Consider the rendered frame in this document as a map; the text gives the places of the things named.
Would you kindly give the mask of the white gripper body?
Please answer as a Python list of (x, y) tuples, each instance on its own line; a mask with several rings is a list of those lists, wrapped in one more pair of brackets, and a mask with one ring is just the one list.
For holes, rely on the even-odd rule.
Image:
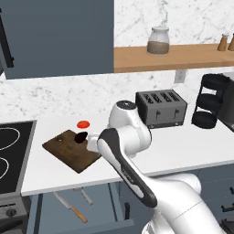
[(99, 152), (98, 145), (97, 145), (98, 138), (99, 138), (99, 135), (96, 133), (91, 133), (88, 135), (88, 143), (87, 143), (88, 151), (91, 151), (94, 153)]

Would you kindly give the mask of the dark avocado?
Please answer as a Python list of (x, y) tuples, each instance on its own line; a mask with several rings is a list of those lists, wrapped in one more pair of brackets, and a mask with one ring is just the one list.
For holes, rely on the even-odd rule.
[(87, 132), (80, 132), (75, 135), (75, 142), (77, 144), (82, 144), (88, 136)]

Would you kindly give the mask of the brown wooden cutting board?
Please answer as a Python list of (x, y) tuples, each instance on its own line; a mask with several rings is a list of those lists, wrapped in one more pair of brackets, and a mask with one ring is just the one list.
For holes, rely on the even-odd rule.
[(42, 146), (58, 160), (80, 174), (101, 156), (87, 150), (87, 138), (82, 144), (77, 144), (75, 135), (76, 133), (72, 130), (67, 130), (43, 143)]

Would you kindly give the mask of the small grey knife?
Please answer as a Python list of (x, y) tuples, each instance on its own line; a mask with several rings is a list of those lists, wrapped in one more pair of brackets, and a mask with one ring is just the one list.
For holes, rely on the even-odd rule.
[(92, 206), (93, 201), (90, 199), (90, 197), (87, 195), (83, 187), (73, 188), (73, 191), (80, 192), (85, 200), (89, 203), (90, 206)]

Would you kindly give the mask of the blue open drawer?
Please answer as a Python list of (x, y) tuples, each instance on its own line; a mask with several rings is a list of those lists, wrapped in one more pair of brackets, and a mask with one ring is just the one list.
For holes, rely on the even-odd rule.
[(87, 220), (83, 223), (71, 210), (67, 210), (53, 193), (33, 196), (27, 234), (97, 234), (134, 225), (124, 218), (115, 184), (88, 186), (85, 188), (93, 204), (90, 205), (81, 192), (72, 189), (58, 194), (75, 207)]

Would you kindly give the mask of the grey four-slot toaster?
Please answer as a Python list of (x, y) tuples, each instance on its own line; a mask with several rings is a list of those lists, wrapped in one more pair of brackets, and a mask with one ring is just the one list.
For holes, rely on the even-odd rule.
[(139, 116), (150, 129), (180, 126), (184, 123), (187, 102), (174, 90), (136, 92), (135, 104)]

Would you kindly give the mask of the black hob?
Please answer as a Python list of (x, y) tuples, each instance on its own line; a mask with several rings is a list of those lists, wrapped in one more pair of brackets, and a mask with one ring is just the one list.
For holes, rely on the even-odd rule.
[(36, 123), (0, 123), (0, 196), (21, 191)]

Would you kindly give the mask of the black oven knob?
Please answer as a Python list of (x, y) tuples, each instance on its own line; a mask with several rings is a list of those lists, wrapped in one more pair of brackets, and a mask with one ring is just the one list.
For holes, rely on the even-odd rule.
[(9, 208), (5, 213), (9, 218), (12, 218), (16, 214), (16, 210), (13, 208)]

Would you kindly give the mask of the grey oven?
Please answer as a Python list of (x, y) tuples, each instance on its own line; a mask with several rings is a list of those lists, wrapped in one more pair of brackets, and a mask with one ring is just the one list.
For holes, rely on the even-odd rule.
[[(0, 200), (0, 234), (27, 234), (27, 223), (31, 207), (30, 197), (10, 197)], [(9, 208), (16, 214), (9, 218), (5, 213)]]

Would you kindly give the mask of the glass jar with brown contents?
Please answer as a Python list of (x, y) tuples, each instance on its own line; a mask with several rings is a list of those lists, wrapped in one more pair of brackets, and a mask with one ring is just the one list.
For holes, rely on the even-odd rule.
[(153, 27), (147, 42), (147, 52), (155, 55), (164, 55), (169, 52), (169, 28)]

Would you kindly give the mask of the blue base cupboards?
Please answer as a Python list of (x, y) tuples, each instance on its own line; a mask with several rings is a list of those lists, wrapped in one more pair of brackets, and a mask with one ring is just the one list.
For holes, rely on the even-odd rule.
[[(223, 228), (231, 228), (234, 234), (234, 165), (222, 165), (190, 170), (196, 175), (202, 186), (201, 197), (213, 212)], [(122, 207), (130, 206), (130, 218), (134, 221), (132, 234), (141, 234), (144, 225), (153, 214), (145, 207), (124, 182), (118, 183), (118, 192)]]

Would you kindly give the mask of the white wall socket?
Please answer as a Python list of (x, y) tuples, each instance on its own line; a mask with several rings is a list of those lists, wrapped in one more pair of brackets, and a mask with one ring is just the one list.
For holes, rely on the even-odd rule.
[(186, 79), (186, 69), (178, 69), (175, 72), (175, 83), (184, 83)]

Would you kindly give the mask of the dark blue wall cupboard door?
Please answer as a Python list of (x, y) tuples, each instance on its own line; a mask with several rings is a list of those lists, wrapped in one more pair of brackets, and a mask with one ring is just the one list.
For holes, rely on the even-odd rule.
[(9, 80), (113, 72), (114, 0), (0, 0)]

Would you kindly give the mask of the wooden wall shelf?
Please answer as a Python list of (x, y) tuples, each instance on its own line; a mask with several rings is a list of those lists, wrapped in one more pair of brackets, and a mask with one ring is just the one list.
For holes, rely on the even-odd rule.
[(115, 48), (113, 71), (129, 73), (234, 67), (234, 51), (217, 51), (217, 47), (217, 44), (173, 45), (166, 55), (149, 54), (146, 47)]

